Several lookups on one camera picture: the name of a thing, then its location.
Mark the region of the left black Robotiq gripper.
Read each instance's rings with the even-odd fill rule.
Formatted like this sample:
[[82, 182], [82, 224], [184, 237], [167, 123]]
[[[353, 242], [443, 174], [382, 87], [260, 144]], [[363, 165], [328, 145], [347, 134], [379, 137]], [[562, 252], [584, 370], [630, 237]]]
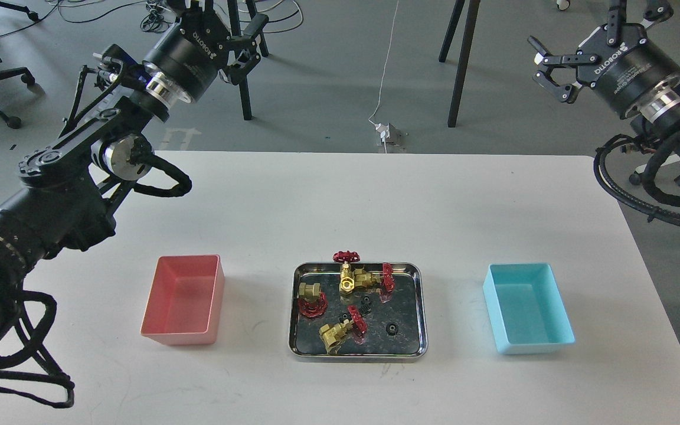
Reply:
[[[230, 13], [230, 29], [212, 7], [190, 7], [146, 54], [143, 64], [150, 74], [162, 73], [182, 91], [182, 102], [197, 102], [220, 71], [225, 83], [237, 86], [261, 62], [256, 37], [269, 18], [256, 13], [242, 34], [236, 13]], [[228, 54], [234, 59], [227, 64]]]

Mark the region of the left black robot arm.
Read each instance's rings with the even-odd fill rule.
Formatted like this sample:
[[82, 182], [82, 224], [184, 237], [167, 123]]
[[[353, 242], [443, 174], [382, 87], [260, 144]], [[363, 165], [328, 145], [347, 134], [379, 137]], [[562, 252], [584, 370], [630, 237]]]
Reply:
[[143, 129], [167, 121], [221, 76], [241, 84], [260, 62], [269, 18], [252, 8], [240, 29], [237, 6], [227, 26], [211, 1], [170, 1], [176, 20], [143, 60], [118, 45], [81, 70], [70, 115], [54, 143], [19, 162], [22, 189], [0, 205], [0, 393], [51, 408], [74, 404], [74, 383], [45, 347], [57, 312], [46, 293], [24, 288], [41, 259], [84, 252], [115, 234], [116, 210], [135, 191], [181, 197], [191, 178], [153, 152]]

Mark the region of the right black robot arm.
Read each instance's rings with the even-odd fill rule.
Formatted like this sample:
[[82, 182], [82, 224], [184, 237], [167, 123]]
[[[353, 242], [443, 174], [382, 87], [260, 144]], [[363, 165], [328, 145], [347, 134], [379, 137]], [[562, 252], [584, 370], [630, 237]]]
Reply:
[[[559, 102], [572, 104], [583, 88], [592, 89], [621, 119], [629, 119], [634, 136], [619, 134], [596, 151], [597, 182], [621, 204], [680, 227], [680, 66], [647, 35], [647, 29], [673, 16], [667, 1], [649, 1], [642, 22], [628, 22], [627, 3], [613, 1], [606, 21], [581, 41], [572, 54], [555, 55], [535, 37], [534, 81]], [[650, 204], [618, 185], [607, 171], [615, 148], [640, 152], [648, 161], [629, 181], [653, 199]]]

